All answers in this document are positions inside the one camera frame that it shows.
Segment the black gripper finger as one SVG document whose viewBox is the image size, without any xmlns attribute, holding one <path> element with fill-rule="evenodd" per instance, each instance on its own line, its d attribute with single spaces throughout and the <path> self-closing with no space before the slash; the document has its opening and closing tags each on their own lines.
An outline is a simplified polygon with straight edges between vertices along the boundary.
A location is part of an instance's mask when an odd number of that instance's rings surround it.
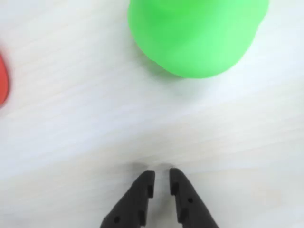
<svg viewBox="0 0 304 228">
<path fill-rule="evenodd" d="M 102 228 L 141 228 L 146 226 L 149 199 L 154 195 L 155 171 L 146 170 L 105 216 Z"/>
<path fill-rule="evenodd" d="M 177 168 L 171 168 L 170 192 L 175 197 L 177 220 L 184 228 L 218 228 L 209 210 L 190 180 Z"/>
</svg>

